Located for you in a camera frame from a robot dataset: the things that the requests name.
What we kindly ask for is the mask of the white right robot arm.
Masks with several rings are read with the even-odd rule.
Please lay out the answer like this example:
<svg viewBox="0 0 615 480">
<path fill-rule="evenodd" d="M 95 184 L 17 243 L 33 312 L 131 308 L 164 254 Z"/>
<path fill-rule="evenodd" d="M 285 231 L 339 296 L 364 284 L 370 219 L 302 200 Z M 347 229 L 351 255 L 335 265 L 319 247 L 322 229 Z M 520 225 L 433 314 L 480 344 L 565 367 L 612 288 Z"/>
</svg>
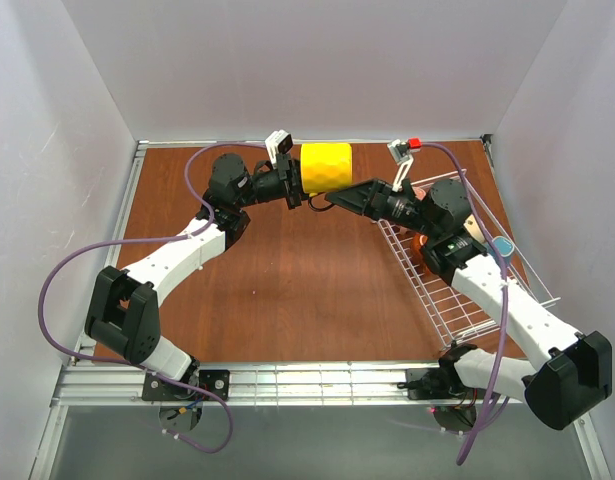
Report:
<svg viewBox="0 0 615 480">
<path fill-rule="evenodd" d="M 412 188 L 394 191 L 378 179 L 325 196 L 337 207 L 425 236 L 420 249 L 428 270 L 468 297 L 505 330 L 523 360 L 459 345 L 439 365 L 454 387 L 485 389 L 524 402 L 545 425 L 562 430 L 612 394 L 612 345 L 600 332 L 583 334 L 558 319 L 508 277 L 465 228 L 472 213 L 464 185 L 435 182 L 423 198 Z"/>
</svg>

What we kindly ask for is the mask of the pink floral textured mug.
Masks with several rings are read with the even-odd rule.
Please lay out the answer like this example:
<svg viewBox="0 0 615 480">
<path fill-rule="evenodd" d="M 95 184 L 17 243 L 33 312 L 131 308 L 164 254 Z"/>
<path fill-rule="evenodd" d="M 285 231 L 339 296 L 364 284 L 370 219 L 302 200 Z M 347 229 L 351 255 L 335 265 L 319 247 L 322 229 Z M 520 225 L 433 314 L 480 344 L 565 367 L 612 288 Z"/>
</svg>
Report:
<svg viewBox="0 0 615 480">
<path fill-rule="evenodd" d="M 425 189 L 416 186 L 413 187 L 413 192 L 418 200 L 423 200 L 427 195 L 427 191 Z"/>
</svg>

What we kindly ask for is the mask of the orange black patterned mug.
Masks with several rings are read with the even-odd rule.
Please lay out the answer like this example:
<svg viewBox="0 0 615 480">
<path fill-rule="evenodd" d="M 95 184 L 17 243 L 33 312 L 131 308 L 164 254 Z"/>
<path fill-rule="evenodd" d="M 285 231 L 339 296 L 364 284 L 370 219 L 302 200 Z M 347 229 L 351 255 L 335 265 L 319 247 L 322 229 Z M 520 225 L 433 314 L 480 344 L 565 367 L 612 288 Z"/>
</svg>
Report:
<svg viewBox="0 0 615 480">
<path fill-rule="evenodd" d="M 428 237 L 415 232 L 410 244 L 410 260 L 412 263 L 420 265 L 425 273 L 430 273 L 431 270 L 427 266 L 422 252 L 423 247 L 427 242 Z"/>
</svg>

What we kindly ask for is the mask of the beige round mug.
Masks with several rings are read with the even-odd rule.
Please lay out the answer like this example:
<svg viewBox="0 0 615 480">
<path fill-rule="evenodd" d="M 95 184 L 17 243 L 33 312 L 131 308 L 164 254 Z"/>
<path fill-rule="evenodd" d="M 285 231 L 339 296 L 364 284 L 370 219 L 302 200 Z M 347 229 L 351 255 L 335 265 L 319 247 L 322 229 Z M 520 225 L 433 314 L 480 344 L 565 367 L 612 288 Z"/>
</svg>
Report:
<svg viewBox="0 0 615 480">
<path fill-rule="evenodd" d="M 483 234 L 483 231 L 478 225 L 474 215 L 470 215 L 463 224 L 465 230 L 470 234 L 470 236 L 480 244 L 485 244 L 486 239 Z"/>
</svg>

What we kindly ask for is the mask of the yellow enamel mug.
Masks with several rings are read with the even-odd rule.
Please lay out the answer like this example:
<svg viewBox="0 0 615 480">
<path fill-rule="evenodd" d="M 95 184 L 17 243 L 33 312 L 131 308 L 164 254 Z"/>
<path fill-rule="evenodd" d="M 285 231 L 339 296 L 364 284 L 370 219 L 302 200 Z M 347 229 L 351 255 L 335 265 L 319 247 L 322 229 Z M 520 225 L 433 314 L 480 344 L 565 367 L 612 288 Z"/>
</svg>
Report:
<svg viewBox="0 0 615 480">
<path fill-rule="evenodd" d="M 352 147 L 349 143 L 304 143 L 300 148 L 300 174 L 308 206 L 315 212 L 333 207 L 316 207 L 312 199 L 349 187 L 353 182 Z"/>
</svg>

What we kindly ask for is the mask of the blue floral mug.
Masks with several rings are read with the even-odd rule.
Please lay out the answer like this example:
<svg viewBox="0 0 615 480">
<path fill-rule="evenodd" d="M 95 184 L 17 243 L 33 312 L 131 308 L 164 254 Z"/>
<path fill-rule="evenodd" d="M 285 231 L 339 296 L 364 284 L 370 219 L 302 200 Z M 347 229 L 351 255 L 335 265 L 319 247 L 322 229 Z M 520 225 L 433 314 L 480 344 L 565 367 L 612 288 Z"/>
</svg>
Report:
<svg viewBox="0 0 615 480">
<path fill-rule="evenodd" d="M 495 250 L 497 250 L 505 265 L 509 267 L 516 253 L 515 244 L 505 236 L 496 236 L 493 238 L 493 246 L 494 248 L 489 246 L 488 251 L 494 254 Z"/>
</svg>

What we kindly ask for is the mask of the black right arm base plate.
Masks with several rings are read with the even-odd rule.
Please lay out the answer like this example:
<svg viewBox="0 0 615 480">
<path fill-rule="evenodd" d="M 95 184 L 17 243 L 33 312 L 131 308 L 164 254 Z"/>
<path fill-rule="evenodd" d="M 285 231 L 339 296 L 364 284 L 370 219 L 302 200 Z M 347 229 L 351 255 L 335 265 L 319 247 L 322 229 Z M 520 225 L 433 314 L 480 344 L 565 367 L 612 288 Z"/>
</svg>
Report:
<svg viewBox="0 0 615 480">
<path fill-rule="evenodd" d="M 406 391 L 410 400 L 463 401 L 473 395 L 472 388 L 466 387 L 455 374 L 440 367 L 407 369 L 405 380 L 398 382 L 396 387 Z"/>
</svg>

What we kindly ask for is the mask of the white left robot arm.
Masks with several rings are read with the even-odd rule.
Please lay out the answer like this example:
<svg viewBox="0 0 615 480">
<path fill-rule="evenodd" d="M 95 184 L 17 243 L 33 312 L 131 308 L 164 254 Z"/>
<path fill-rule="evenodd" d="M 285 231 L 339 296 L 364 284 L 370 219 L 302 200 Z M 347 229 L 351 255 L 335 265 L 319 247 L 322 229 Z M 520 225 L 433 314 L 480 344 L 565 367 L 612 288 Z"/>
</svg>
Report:
<svg viewBox="0 0 615 480">
<path fill-rule="evenodd" d="M 85 332 L 131 365 L 175 381 L 188 379 L 193 357 L 165 338 L 159 309 L 167 296 L 208 261 L 242 236 L 247 207 L 283 200 L 296 208 L 306 200 L 300 162 L 289 154 L 248 170 L 234 153 L 212 166 L 200 211 L 180 232 L 147 257 L 123 269 L 104 268 L 97 276 Z"/>
</svg>

